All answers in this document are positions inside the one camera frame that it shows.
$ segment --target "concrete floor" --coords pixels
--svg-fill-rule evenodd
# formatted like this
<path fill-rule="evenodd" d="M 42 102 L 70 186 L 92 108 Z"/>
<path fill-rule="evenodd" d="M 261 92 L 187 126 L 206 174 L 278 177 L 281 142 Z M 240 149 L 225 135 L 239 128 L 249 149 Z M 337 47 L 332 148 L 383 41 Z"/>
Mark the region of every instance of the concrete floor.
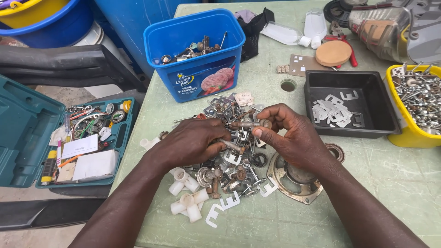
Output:
<path fill-rule="evenodd" d="M 37 86 L 36 91 L 45 94 L 66 106 L 83 104 L 95 99 L 84 88 Z M 69 198 L 50 192 L 48 189 L 0 187 L 0 202 Z M 0 248 L 66 248 L 83 225 L 62 228 L 0 232 Z"/>

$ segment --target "cork coaster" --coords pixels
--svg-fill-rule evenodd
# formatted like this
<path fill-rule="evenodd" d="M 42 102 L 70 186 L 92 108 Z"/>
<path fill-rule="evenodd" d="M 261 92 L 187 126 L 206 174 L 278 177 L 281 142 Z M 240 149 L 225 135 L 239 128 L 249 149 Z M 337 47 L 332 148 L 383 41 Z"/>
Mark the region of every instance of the cork coaster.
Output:
<path fill-rule="evenodd" d="M 328 41 L 317 48 L 315 59 L 324 66 L 337 66 L 348 61 L 351 53 L 351 46 L 343 41 Z"/>

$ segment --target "green table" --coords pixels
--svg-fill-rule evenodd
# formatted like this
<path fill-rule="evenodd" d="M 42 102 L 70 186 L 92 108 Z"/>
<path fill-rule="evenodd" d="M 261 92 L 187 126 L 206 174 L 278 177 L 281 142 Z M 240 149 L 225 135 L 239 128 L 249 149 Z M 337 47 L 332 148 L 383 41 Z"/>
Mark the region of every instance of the green table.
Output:
<path fill-rule="evenodd" d="M 230 4 L 181 4 L 176 17 L 213 8 L 232 12 L 250 9 L 261 13 L 272 10 L 276 21 L 303 30 L 305 14 L 312 8 L 323 8 L 328 0 L 254 2 Z M 359 66 L 347 62 L 342 70 L 379 71 L 385 76 L 393 62 L 378 59 L 361 42 L 350 41 Z M 311 48 L 283 45 L 260 35 L 259 55 L 240 65 L 237 87 L 223 92 L 251 90 L 256 103 L 266 106 L 283 102 L 300 114 L 306 114 L 303 85 L 305 78 L 277 74 L 276 65 L 288 64 L 292 53 L 314 55 Z M 280 88 L 284 78 L 294 79 L 298 88 L 286 92 Z M 115 178 L 112 191 L 133 169 L 144 154 L 139 141 L 153 139 L 161 131 L 171 131 L 174 119 L 200 113 L 207 99 L 177 103 L 154 73 L 126 153 Z M 357 139 L 322 136 L 324 142 L 340 145 L 346 153 L 343 165 L 388 209 L 407 224 L 429 246 L 441 247 L 441 148 L 410 149 L 391 144 L 385 137 Z M 271 158 L 274 149 L 261 149 Z M 266 168 L 257 169 L 260 176 Z M 208 200 L 202 208 L 203 219 L 190 224 L 188 217 L 172 215 L 170 204 L 179 199 L 168 192 L 172 184 L 167 174 L 156 192 L 139 233 L 137 243 L 143 247 L 351 247 L 350 240 L 323 191 L 309 206 L 292 200 L 279 191 L 267 198 L 260 194 L 242 199 L 238 206 L 220 212 L 217 228 L 205 223 L 209 209 L 219 200 Z"/>

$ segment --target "man's right hand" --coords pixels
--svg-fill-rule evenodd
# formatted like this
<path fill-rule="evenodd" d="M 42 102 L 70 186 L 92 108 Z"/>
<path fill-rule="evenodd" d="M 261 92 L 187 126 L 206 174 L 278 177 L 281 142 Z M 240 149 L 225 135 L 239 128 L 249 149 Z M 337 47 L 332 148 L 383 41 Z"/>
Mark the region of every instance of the man's right hand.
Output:
<path fill-rule="evenodd" d="M 274 147 L 291 165 L 319 177 L 342 166 L 328 151 L 311 121 L 285 104 L 266 107 L 257 118 L 270 120 L 273 126 L 254 128 L 253 135 Z M 281 129 L 287 130 L 283 137 L 277 134 Z"/>

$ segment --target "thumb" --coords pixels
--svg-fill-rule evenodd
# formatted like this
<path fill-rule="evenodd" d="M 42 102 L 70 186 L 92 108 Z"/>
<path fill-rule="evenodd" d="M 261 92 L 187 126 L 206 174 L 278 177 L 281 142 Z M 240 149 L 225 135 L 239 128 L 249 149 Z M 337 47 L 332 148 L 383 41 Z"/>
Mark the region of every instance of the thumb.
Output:
<path fill-rule="evenodd" d="M 285 143 L 284 137 L 278 135 L 276 132 L 269 128 L 258 127 L 254 128 L 252 131 L 253 135 L 259 138 L 261 141 L 269 144 L 270 146 L 277 148 L 282 148 Z"/>
<path fill-rule="evenodd" d="M 226 146 L 224 143 L 222 142 L 216 142 L 214 144 L 211 144 L 207 147 L 207 149 L 204 151 L 204 158 L 206 158 L 206 160 L 215 157 L 216 155 L 218 155 L 223 149 L 225 149 Z"/>

